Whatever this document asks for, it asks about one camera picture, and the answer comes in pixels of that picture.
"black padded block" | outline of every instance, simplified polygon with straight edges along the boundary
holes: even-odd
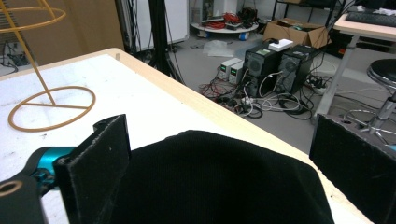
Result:
[[[95,132],[54,164],[70,223],[108,223],[130,159],[125,115],[94,124]]]
[[[396,151],[341,118],[318,115],[309,157],[374,223],[396,223]]]

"desk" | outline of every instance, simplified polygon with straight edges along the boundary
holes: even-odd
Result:
[[[319,106],[315,111],[313,116],[313,121],[315,121],[317,114],[327,114],[332,104],[332,99],[334,98],[335,92],[337,91],[338,82],[344,73],[344,70],[349,62],[352,52],[356,48],[356,44],[360,36],[371,37],[375,39],[383,39],[388,41],[396,41],[396,28],[371,25],[365,23],[359,23],[354,21],[346,21],[347,14],[343,15],[334,25],[334,29],[340,30],[341,33],[353,35],[352,40],[346,48],[343,60],[338,65],[337,71],[335,72],[332,84],[327,88],[323,97],[320,100]]]
[[[297,148],[120,49],[107,49],[39,69],[49,88],[70,84],[86,86],[95,92],[96,104],[86,116],[62,128],[43,133],[22,133],[8,125],[7,115],[26,94],[41,87],[35,84],[36,77],[32,70],[0,77],[0,90],[7,92],[0,98],[0,180],[15,175],[36,149],[77,146],[93,132],[92,125],[96,121],[117,114],[127,116],[131,149],[186,130],[203,130],[269,148],[318,169]],[[369,222],[320,171],[318,174],[334,220],[344,223]],[[46,194],[43,205],[49,223],[67,223],[59,192]]]

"black cloth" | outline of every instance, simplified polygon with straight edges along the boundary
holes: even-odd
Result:
[[[187,131],[132,151],[112,223],[333,223],[309,165]]]

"black pole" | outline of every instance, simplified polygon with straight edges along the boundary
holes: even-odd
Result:
[[[176,81],[184,84],[182,77],[172,64],[168,52],[168,40],[166,32],[166,7],[164,0],[148,0],[149,13],[151,18],[151,32],[154,43],[153,59],[149,63],[160,72],[172,77]]]

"black stool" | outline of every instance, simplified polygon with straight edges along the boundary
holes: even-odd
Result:
[[[369,134],[375,134],[384,143],[388,144],[381,133],[395,134],[388,130],[381,129],[384,122],[393,113],[396,107],[396,59],[383,59],[373,62],[367,69],[367,75],[378,84],[384,86],[390,91],[394,91],[393,95],[390,96],[387,101],[382,105],[381,108],[376,112],[368,110],[350,110],[344,115],[344,119],[352,119],[359,123],[362,128],[362,132]],[[351,116],[354,112],[372,113],[374,116],[369,122],[364,122]]]

